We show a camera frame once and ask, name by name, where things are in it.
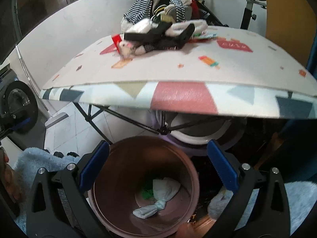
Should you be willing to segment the white tissue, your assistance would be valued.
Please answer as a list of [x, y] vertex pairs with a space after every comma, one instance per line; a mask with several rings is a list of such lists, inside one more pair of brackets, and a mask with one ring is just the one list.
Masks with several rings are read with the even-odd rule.
[[158, 211], [165, 209], [167, 202], [172, 200], [179, 190], [180, 183], [171, 178], [154, 179], [152, 191], [155, 203], [135, 209], [133, 215], [139, 219], [152, 217]]

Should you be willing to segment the red cigarette box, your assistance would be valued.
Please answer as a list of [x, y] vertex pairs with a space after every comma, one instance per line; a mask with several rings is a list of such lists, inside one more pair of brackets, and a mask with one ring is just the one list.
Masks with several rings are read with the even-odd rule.
[[119, 43], [122, 41], [120, 34], [112, 35], [112, 41], [117, 49], [119, 49]]

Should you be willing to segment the black sock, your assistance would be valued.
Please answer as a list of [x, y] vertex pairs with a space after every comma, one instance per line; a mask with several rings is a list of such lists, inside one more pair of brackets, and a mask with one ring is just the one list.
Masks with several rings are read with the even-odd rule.
[[145, 53], [169, 49], [182, 49], [193, 35], [195, 26], [189, 24], [179, 35], [167, 36], [166, 31], [169, 30], [171, 26], [172, 23], [161, 22], [157, 28], [150, 30], [146, 34], [125, 33], [124, 40], [137, 45], [135, 52], [139, 48], [141, 48], [141, 52], [145, 51]]

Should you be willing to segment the brown round trash bin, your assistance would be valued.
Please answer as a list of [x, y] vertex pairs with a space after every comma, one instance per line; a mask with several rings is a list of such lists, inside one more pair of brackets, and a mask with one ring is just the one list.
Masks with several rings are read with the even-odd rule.
[[[154, 198], [145, 197], [153, 180], [165, 177], [180, 183], [177, 194], [152, 217], [134, 216], [135, 209], [155, 203]], [[153, 136], [135, 136], [111, 145], [88, 197], [98, 220], [116, 235], [167, 237], [196, 209], [198, 174], [190, 158], [176, 146]]]

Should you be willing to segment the folding table with patterned mat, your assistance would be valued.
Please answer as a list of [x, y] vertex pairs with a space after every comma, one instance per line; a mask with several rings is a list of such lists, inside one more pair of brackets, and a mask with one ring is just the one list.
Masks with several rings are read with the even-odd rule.
[[43, 86], [51, 101], [269, 119], [316, 118], [316, 79], [257, 33], [209, 27], [214, 39], [121, 61], [110, 36]]

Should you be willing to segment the blue curtain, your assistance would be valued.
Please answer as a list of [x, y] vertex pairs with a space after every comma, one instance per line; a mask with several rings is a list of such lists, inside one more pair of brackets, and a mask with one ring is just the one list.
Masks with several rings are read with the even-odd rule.
[[310, 12], [305, 25], [307, 31], [309, 54], [307, 58], [306, 69], [316, 79], [316, 10]]

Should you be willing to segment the wooden door panel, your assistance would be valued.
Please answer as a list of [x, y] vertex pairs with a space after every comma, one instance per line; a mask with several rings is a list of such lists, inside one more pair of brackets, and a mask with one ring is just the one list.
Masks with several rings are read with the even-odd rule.
[[265, 37], [306, 67], [316, 35], [316, 15], [307, 0], [266, 0]]

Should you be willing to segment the black exercise bike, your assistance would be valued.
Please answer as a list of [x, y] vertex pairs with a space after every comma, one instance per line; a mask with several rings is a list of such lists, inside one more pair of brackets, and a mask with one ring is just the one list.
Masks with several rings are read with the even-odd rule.
[[[205, 5], [223, 24], [239, 29], [242, 22], [246, 0], [205, 0]], [[256, 20], [251, 20], [248, 30], [264, 36], [266, 32], [266, 9], [253, 6]]]

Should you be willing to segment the striped clothes pile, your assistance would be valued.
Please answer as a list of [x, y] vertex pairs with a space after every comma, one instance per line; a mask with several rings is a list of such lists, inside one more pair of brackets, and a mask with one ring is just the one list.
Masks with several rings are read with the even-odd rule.
[[159, 23], [162, 16], [171, 16], [176, 23], [190, 20], [191, 4], [192, 0], [136, 0], [123, 15], [121, 31], [126, 32], [143, 19], [149, 19], [153, 23]]

